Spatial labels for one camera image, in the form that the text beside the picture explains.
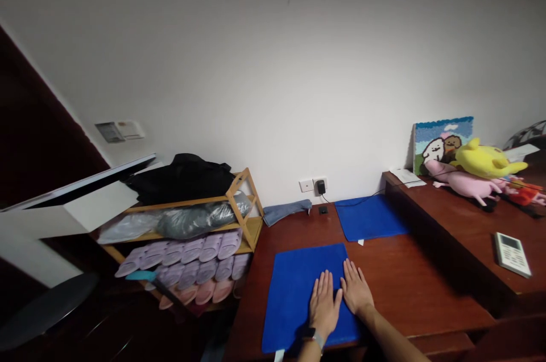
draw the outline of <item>desk surface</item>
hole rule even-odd
[[[383,173],[389,184],[400,180],[392,173]],[[493,213],[487,213],[443,188],[432,187],[431,180],[422,187],[398,187],[426,214],[443,227],[459,244],[484,264],[515,294],[546,291],[546,220],[536,220],[507,201],[499,201]],[[533,274],[526,279],[496,262],[492,235],[500,232],[522,242]]]
[[[310,216],[296,213],[263,228],[225,361],[271,357],[262,353],[262,334],[275,255],[339,242],[362,268],[379,312],[403,335],[472,331],[494,324],[473,298],[458,295],[447,284],[410,235],[369,240],[364,246],[347,242],[334,205],[323,205],[328,206],[327,215],[319,215],[316,205]]]

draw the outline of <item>power adapter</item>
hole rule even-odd
[[[326,185],[324,184],[324,180],[317,181],[317,192],[319,194],[326,193]]]

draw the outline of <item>wall socket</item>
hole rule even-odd
[[[315,184],[313,180],[302,180],[300,181],[301,192],[313,191],[315,189]]]

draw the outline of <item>blue mat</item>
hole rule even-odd
[[[348,241],[371,240],[409,232],[383,195],[369,197],[363,203],[353,207],[344,207],[344,205],[356,204],[362,199],[336,202],[341,228]]]
[[[343,260],[347,257],[344,244],[287,251],[275,256],[262,352],[276,352],[293,345],[297,347],[300,329],[309,323],[309,300],[315,279],[326,269],[332,272],[335,295],[343,276]],[[342,302],[336,330],[328,337],[326,344],[357,340],[360,338],[359,330],[358,320]]]

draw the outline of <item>plastic bag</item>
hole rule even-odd
[[[138,238],[142,234],[152,231],[164,213],[165,210],[156,210],[128,214],[116,224],[101,227],[101,234],[97,242],[99,244],[113,244]]]
[[[244,193],[234,196],[242,216],[250,211],[250,200]],[[167,238],[186,240],[235,222],[235,213],[228,201],[192,205],[166,210],[157,232]]]

